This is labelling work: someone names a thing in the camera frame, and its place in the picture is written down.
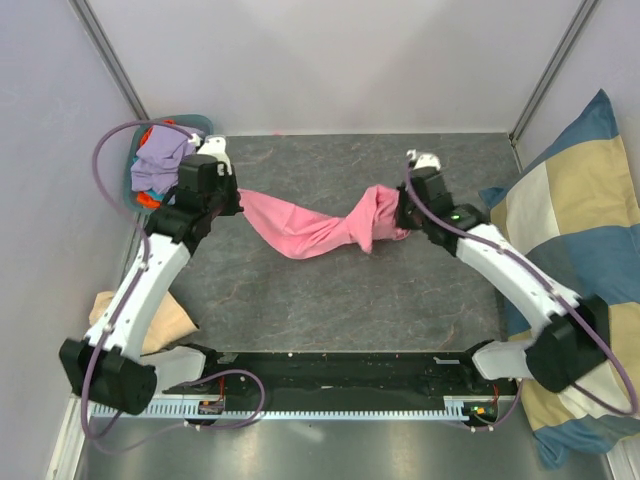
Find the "pink t shirt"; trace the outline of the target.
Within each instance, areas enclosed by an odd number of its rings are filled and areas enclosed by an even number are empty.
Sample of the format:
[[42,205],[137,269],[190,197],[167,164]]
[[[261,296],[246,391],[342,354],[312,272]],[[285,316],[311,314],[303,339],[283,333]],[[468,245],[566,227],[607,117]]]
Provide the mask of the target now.
[[293,260],[324,255],[356,244],[369,254],[376,241],[400,241],[409,232],[396,225],[399,192],[382,185],[366,189],[344,217],[309,210],[252,190],[240,191],[243,215],[274,250]]

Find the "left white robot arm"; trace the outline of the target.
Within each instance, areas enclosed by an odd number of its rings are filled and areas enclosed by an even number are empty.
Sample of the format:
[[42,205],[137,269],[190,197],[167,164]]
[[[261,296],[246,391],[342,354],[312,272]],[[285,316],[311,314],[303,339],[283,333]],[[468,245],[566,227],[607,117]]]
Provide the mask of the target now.
[[196,348],[175,347],[145,355],[143,344],[169,287],[212,230],[218,216],[240,212],[240,195],[225,151],[200,149],[179,167],[174,201],[148,219],[131,269],[105,313],[81,340],[59,351],[72,391],[83,406],[94,402],[131,415],[155,394],[188,384],[208,393],[219,369]]

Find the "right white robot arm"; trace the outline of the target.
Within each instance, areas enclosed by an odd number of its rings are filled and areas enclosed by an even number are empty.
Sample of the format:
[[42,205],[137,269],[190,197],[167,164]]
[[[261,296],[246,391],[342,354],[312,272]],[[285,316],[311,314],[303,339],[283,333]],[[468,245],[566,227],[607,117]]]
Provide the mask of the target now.
[[399,226],[429,240],[488,280],[529,325],[525,341],[486,341],[458,368],[467,392],[494,380],[532,379],[560,393],[599,367],[610,346],[609,313],[597,295],[581,297],[520,254],[471,204],[455,204],[437,165],[409,164],[399,188]]

